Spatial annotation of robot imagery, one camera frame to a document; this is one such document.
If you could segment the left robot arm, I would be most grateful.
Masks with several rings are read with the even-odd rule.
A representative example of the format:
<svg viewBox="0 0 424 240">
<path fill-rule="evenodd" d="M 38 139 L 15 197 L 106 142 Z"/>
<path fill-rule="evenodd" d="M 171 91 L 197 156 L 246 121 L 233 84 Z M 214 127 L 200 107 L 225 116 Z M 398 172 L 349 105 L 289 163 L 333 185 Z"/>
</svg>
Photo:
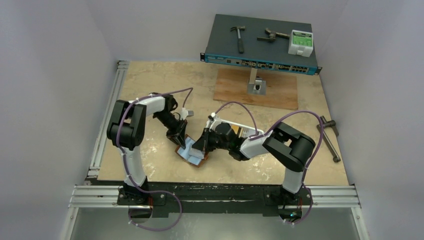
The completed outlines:
<svg viewBox="0 0 424 240">
<path fill-rule="evenodd" d="M 119 149 L 125 179 L 125 195 L 138 205 L 149 199 L 148 178 L 143 170 L 140 146 L 145 136 L 146 118 L 152 116 L 167 129 L 166 137 L 172 143 L 186 148 L 186 117 L 175 117 L 178 102 L 172 94 L 156 92 L 134 101 L 117 100 L 108 123 L 106 136 Z"/>
</svg>

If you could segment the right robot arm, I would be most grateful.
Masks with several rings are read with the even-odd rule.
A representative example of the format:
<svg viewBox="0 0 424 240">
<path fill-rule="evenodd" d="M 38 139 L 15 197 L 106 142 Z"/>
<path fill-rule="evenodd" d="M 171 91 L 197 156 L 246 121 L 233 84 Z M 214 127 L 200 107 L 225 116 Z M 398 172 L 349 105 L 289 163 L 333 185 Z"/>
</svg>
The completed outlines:
<svg viewBox="0 0 424 240">
<path fill-rule="evenodd" d="M 247 161 L 253 157 L 271 154 L 284 167 L 285 174 L 280 196 L 288 204 L 300 198 L 303 175 L 307 161 L 313 154 L 315 141 L 295 128 L 280 122 L 269 133 L 256 139 L 248 137 L 254 132 L 245 128 L 221 122 L 214 127 L 206 127 L 201 137 L 194 142 L 189 153 L 198 158 L 216 150 L 227 150 L 237 161 Z"/>
</svg>

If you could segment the brown leather card holder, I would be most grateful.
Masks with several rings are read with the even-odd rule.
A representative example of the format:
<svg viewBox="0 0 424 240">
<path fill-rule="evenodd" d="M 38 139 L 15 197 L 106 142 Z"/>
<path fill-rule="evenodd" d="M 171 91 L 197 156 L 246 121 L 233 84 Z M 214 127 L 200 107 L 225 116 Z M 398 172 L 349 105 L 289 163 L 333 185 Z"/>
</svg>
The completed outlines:
<svg viewBox="0 0 424 240">
<path fill-rule="evenodd" d="M 175 149 L 175 153 L 180 156 L 186 163 L 199 168 L 206 162 L 209 156 L 203 151 L 192 148 L 194 143 L 195 141 L 188 134 L 186 134 L 186 147 L 182 148 L 181 146 L 178 146 Z"/>
</svg>

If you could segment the white credit card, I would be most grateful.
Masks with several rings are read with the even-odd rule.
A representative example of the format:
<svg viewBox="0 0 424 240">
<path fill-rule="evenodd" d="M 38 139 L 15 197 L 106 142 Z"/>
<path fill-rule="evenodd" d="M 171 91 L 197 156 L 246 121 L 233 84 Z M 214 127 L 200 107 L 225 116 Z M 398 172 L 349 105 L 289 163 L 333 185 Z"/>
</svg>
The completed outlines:
<svg viewBox="0 0 424 240">
<path fill-rule="evenodd" d="M 205 152 L 204 151 L 201 151 L 201 150 L 198 150 L 198 149 L 195 149 L 195 148 L 192 148 L 192 147 L 190 148 L 188 155 L 190 157 L 194 157 L 194 158 L 197 158 L 197 159 L 200 159 L 200 160 L 203 160 L 205 158 Z"/>
</svg>

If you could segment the white plastic basket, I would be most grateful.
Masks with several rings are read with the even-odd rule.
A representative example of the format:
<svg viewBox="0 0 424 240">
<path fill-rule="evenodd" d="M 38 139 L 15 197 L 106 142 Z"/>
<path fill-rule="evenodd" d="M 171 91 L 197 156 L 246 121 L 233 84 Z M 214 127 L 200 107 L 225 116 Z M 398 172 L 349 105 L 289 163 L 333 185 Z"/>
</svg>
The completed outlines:
<svg viewBox="0 0 424 240">
<path fill-rule="evenodd" d="M 256 129 L 252 126 L 247 126 L 241 123 L 221 119 L 217 115 L 210 115 L 206 121 L 205 127 L 210 130 L 216 130 L 217 126 L 222 123 L 227 123 L 234 130 L 236 135 L 241 138 L 252 138 L 264 134 L 265 132 L 261 129 Z"/>
</svg>

